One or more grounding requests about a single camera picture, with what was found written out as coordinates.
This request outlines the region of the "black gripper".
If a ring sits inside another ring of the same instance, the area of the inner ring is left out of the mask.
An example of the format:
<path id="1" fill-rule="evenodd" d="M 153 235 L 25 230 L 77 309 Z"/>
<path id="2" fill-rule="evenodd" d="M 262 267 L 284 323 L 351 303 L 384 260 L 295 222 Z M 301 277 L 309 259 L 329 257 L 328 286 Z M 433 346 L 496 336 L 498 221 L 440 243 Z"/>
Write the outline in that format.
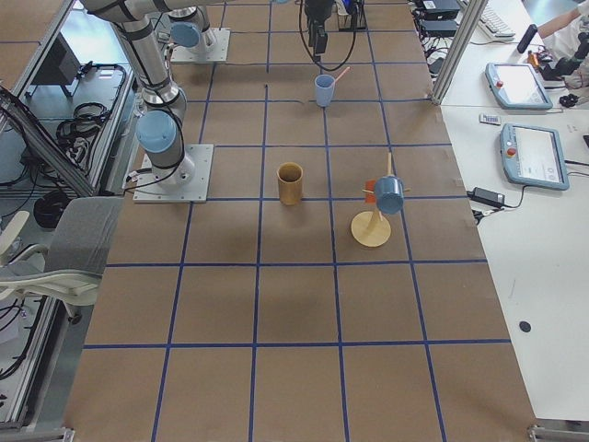
<path id="1" fill-rule="evenodd" d="M 306 24 L 309 28 L 313 25 L 314 53 L 324 53 L 326 51 L 328 34 L 323 25 L 330 18 L 333 8 L 336 8 L 335 1 L 311 0 L 304 2 L 303 10 L 306 14 Z"/>

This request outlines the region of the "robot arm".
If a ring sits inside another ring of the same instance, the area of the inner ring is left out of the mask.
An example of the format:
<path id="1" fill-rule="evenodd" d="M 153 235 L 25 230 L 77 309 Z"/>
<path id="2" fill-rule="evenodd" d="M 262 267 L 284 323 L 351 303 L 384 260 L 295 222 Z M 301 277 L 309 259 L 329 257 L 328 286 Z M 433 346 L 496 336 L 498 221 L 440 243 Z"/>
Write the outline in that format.
<path id="1" fill-rule="evenodd" d="M 170 36 L 191 52 L 209 52 L 217 43 L 205 6 L 191 6 L 169 12 Z"/>
<path id="2" fill-rule="evenodd" d="M 123 52 L 131 63 L 143 87 L 143 100 L 148 108 L 164 109 L 181 121 L 185 110 L 175 105 L 186 103 L 183 90 L 173 80 L 163 53 L 157 47 L 156 33 L 150 15 L 156 12 L 169 16 L 173 25 L 181 25 L 200 41 L 211 37 L 210 20 L 206 7 L 210 1 L 115 0 L 84 1 L 82 5 L 91 16 L 109 22 L 119 39 Z M 326 22 L 333 10 L 343 11 L 351 18 L 349 31 L 365 28 L 362 1 L 300 1 L 298 30 L 307 29 L 300 38 L 313 64 L 328 72 L 321 63 L 329 35 Z"/>

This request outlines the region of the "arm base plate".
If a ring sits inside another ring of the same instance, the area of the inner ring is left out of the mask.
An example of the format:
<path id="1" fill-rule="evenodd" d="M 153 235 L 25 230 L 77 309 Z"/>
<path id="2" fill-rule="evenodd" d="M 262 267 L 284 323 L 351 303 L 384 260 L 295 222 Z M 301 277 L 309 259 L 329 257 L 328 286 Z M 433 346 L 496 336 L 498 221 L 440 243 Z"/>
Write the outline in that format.
<path id="1" fill-rule="evenodd" d="M 144 154 L 142 167 L 150 171 L 138 177 L 133 201 L 138 204 L 205 203 L 213 155 L 211 144 L 185 145 L 185 156 L 179 167 L 165 171 L 153 169 L 148 155 Z"/>
<path id="2" fill-rule="evenodd" d="M 176 64 L 225 63 L 228 55 L 230 29 L 176 24 L 171 29 L 174 49 L 171 62 Z"/>

